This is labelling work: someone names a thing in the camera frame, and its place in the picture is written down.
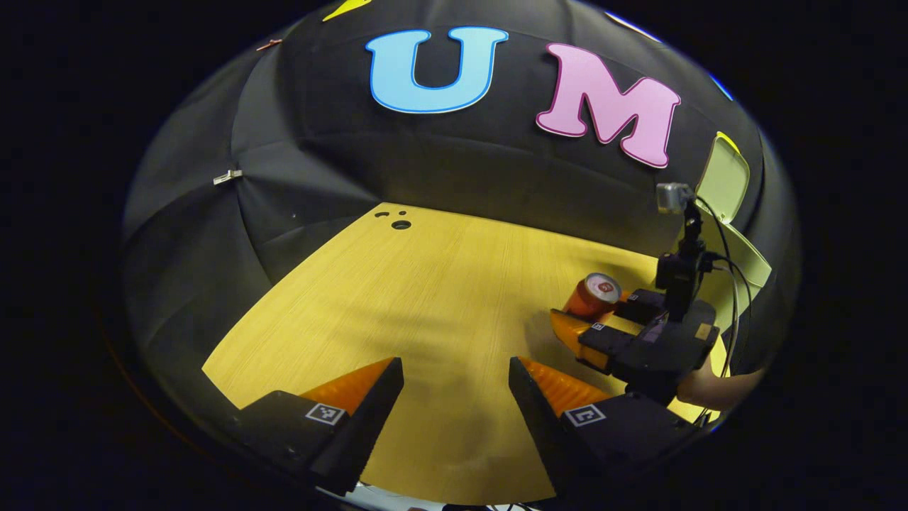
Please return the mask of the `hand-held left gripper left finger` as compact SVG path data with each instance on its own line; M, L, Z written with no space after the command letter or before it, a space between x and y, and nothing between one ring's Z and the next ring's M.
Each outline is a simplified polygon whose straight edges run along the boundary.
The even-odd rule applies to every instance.
M231 436L281 475L343 495L353 491L404 386L388 357L301 394L269 392L236 414Z

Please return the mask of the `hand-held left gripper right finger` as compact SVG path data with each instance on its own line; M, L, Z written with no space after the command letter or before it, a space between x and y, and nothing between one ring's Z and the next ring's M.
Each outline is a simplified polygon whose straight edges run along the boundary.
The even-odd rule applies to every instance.
M528 357L508 384L559 498L592 497L642 478L694 438L694 423L639 394L611 397Z

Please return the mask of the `orange pop can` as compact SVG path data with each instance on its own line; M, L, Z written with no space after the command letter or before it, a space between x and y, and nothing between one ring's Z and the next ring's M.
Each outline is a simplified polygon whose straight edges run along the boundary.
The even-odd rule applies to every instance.
M562 311L570 316L596 322L616 310L624 291L613 276L591 273L577 282Z

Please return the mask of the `pale green desktop garbage bin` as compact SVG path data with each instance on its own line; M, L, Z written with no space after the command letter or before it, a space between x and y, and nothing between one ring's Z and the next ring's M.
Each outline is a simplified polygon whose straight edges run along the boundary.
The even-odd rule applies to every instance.
M718 214L724 239L729 245L731 259L745 274L753 299L758 297L758 293L765 287L772 266L755 244L745 237L743 229L737 229L733 226L732 221L742 220L745 216L743 213L745 194L758 191L758 186L750 185L749 179L757 176L758 173L751 170L730 137L717 132L712 149L707 156L704 172L695 187L697 194L710 204L714 213ZM702 217L700 238L706 243L706 250L725 256L722 236L720 236L712 214L701 202L697 202L697 208ZM745 285L741 282L740 276L737 276L736 282L737 310L740 314L747 310L748 301ZM732 324L732 291L729 275L721 271L714 271L704 276L697 294L697 299L712 305L716 310L714 323L722 331L729 330Z

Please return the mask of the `wooden desktop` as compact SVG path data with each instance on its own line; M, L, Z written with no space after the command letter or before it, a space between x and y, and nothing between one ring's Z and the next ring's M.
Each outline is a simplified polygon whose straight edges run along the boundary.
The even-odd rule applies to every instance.
M301 394L389 357L404 385L361 481L459 505L554 496L508 385L528 357L610 394L549 311L601 272L650 287L656 259L486 218L383 203L309 255L225 334L202 370L236 407Z

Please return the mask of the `black backdrop cloth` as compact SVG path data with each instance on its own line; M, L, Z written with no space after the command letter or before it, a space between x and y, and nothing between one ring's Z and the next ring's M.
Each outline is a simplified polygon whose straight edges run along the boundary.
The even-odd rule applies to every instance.
M296 265L380 202L524 224L654 256L678 220L655 185L693 183L717 132L758 191L737 229L772 271L743 318L735 374L774 359L789 331L801 242L794 191L758 124L668 43L578 0L374 0L324 7L218 69L147 149L124 208L124 300L136 351L175 397L213 385L202 363ZM677 92L669 164L621 147L636 127L543 130L557 88L551 43L591 52L622 91ZM228 169L243 177L214 187Z

